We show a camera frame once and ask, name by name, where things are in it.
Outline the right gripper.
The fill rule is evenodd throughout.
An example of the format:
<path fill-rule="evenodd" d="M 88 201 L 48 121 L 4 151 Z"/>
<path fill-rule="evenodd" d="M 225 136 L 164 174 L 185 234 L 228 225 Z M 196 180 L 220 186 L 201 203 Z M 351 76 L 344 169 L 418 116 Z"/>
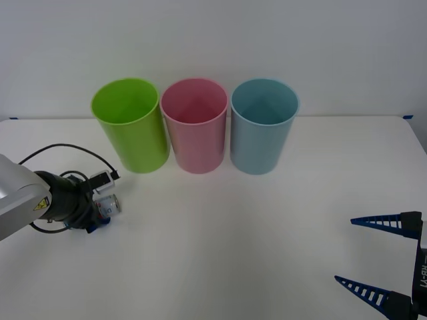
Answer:
<path fill-rule="evenodd" d="M 418 239 L 411 297 L 347 278 L 334 279 L 349 292 L 383 314 L 387 319 L 411 320 L 426 316 L 426 222 L 422 213 L 409 211 L 350 219 L 351 224 Z"/>

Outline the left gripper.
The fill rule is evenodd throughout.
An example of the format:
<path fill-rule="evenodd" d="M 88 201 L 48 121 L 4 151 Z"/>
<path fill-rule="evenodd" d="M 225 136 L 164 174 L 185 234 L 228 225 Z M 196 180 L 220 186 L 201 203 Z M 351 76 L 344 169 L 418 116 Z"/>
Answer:
<path fill-rule="evenodd" d="M 110 223 L 110 217 L 97 218 L 95 204 L 102 207 L 103 203 L 100 199 L 95 199 L 93 202 L 93 187 L 90 180 L 79 181 L 74 190 L 74 195 L 76 204 L 73 212 L 65 218 L 66 228 L 86 230 L 90 234 Z"/>

